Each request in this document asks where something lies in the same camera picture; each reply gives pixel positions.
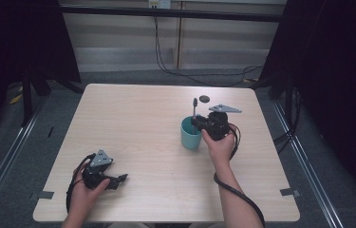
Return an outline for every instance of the table top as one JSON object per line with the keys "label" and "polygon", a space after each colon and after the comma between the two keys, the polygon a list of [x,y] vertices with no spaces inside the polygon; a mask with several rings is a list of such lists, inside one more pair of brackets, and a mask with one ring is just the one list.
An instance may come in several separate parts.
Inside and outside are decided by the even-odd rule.
{"label": "table top", "polygon": [[66,191],[73,170],[87,155],[103,149],[114,159],[105,174],[128,174],[117,190],[107,190],[88,217],[98,222],[222,221],[215,172],[207,145],[197,150],[180,143],[180,123],[193,114],[193,99],[207,95],[197,114],[209,107],[241,109],[228,113],[242,140],[231,161],[245,194],[262,210],[266,221],[296,221],[293,196],[283,197],[288,180],[273,145],[254,91],[169,85],[89,85],[66,133],[44,191],[33,213],[37,221],[66,218]]}

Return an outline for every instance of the teal cup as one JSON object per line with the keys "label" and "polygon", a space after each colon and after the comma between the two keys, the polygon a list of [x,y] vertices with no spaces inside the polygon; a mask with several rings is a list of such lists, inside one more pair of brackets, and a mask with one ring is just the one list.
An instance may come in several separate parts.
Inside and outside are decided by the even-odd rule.
{"label": "teal cup", "polygon": [[200,145],[202,138],[201,132],[192,125],[192,117],[183,119],[180,125],[181,144],[184,148],[195,150]]}

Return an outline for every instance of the human hand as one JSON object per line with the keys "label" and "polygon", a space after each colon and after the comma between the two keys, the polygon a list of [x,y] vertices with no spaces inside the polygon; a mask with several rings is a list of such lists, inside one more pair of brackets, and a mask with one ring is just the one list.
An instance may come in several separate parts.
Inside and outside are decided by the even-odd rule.
{"label": "human hand", "polygon": [[62,227],[80,227],[83,225],[86,217],[97,202],[98,196],[103,192],[110,183],[109,179],[103,180],[95,189],[89,189],[83,181],[82,171],[87,163],[82,165],[77,172],[76,181],[71,195],[70,208],[68,216]]}
{"label": "human hand", "polygon": [[[231,129],[236,130],[236,127],[231,125]],[[229,134],[220,141],[214,141],[206,130],[202,129],[203,140],[207,143],[211,160],[215,167],[220,165],[229,165],[232,150],[234,149],[234,132]]]}

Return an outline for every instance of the gray floor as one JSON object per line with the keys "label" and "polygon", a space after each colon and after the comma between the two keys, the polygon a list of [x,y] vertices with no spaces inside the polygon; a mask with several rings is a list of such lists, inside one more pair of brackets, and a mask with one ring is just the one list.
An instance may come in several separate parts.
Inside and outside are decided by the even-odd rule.
{"label": "gray floor", "polygon": [[[183,72],[237,73],[241,70],[207,69]],[[246,78],[257,78],[259,72],[258,69],[247,74]],[[228,86],[241,81],[241,76],[194,76],[193,78],[214,86]],[[82,74],[82,80],[81,86],[90,83],[204,86],[204,84],[187,77],[173,76],[160,70],[87,72]],[[249,85],[249,83],[240,83],[235,86],[248,87]],[[54,82],[50,82],[50,86],[53,91],[48,98],[34,97],[34,106],[43,102],[42,110],[0,189],[0,227],[59,227],[60,225],[39,223],[33,220],[32,213],[37,202],[34,194],[44,187],[69,123],[81,99],[81,94],[73,93]],[[9,99],[14,93],[14,89],[9,91]],[[256,94],[269,130],[275,139],[282,135],[284,130],[274,110],[273,102],[268,97],[268,89],[257,89]],[[22,102],[18,104],[5,103],[0,111],[0,164],[20,130],[22,111]],[[48,133],[52,127],[53,131],[49,137]],[[321,141],[318,129],[304,107],[301,111],[296,134],[338,212],[343,227],[356,227],[356,181],[336,160],[329,146]],[[287,145],[282,151],[280,159],[291,188],[298,190],[301,194],[296,198],[301,218],[294,223],[269,222],[267,227],[330,227],[290,145]],[[103,225],[87,224],[86,227],[103,227]]]}

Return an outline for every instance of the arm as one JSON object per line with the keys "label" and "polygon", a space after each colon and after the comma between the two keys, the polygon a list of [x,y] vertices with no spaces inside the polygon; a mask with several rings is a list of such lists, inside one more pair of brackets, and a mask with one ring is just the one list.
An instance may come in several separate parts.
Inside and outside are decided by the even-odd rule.
{"label": "arm", "polygon": [[[213,141],[207,131],[202,130],[204,141],[208,145],[211,160],[219,180],[243,193],[230,166],[230,156],[234,148],[232,132],[220,141]],[[222,212],[226,227],[263,227],[254,209],[243,199],[232,192],[219,187]]]}
{"label": "arm", "polygon": [[94,207],[98,196],[104,191],[109,179],[103,180],[97,188],[89,189],[85,186],[82,175],[83,167],[77,173],[76,182],[74,183],[73,193],[71,195],[70,209],[67,218],[62,224],[62,228],[82,227],[91,209]]}

